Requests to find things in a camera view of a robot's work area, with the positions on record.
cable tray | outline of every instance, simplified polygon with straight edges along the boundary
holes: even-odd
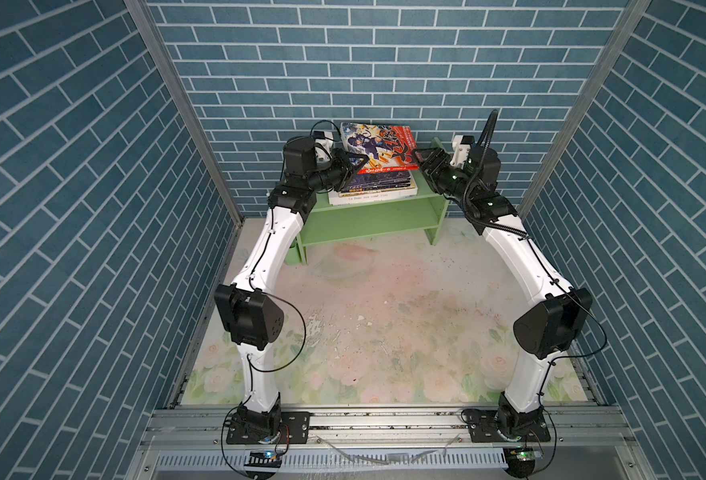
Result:
[[[255,464],[249,452],[259,448],[249,448],[237,452],[225,452],[228,462],[239,470],[244,463]],[[372,470],[410,470],[410,469],[472,469],[472,468],[507,468],[503,449],[496,447],[450,448],[446,455],[437,449],[433,453],[420,456],[424,448],[347,448],[348,456],[364,456],[376,462],[363,459],[352,460],[329,449],[296,449],[283,457],[282,473],[319,473],[319,472],[366,472]],[[249,466],[250,472],[276,472],[275,468]],[[190,450],[161,451],[156,463],[156,472],[179,471],[229,471],[221,452],[195,452]]]

anime book cover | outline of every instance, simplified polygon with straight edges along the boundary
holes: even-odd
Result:
[[[417,147],[409,127],[365,125],[344,122],[343,147],[357,154],[367,154],[369,162],[359,174],[387,171],[416,170],[417,159],[412,151]]]

enclosure wall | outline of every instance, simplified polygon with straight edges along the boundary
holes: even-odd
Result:
[[[232,224],[121,0],[0,2],[0,478],[126,473]]]
[[[478,132],[493,108],[517,204],[626,0],[281,3],[150,2],[247,215],[316,120],[405,124],[427,145]]]
[[[706,478],[706,0],[652,1],[528,225],[596,296],[589,363],[655,474]]]

green wooden shelf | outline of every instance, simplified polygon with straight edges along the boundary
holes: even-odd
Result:
[[[415,197],[332,206],[328,194],[318,194],[318,201],[291,245],[285,263],[307,264],[309,245],[414,230],[424,230],[431,245],[435,245],[449,200],[433,193],[420,170],[412,173],[417,184]]]

floor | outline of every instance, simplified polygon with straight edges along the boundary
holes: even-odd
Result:
[[[241,268],[260,229],[248,219],[226,276]],[[502,258],[463,219],[446,219],[436,246],[421,231],[308,248],[307,266],[281,267],[275,294],[308,322],[300,358],[276,373],[283,404],[496,402],[518,345],[511,326],[527,309]],[[276,366],[298,351],[302,325],[287,311]],[[546,401],[584,401],[569,359]],[[238,403],[243,374],[215,310],[183,404]]]

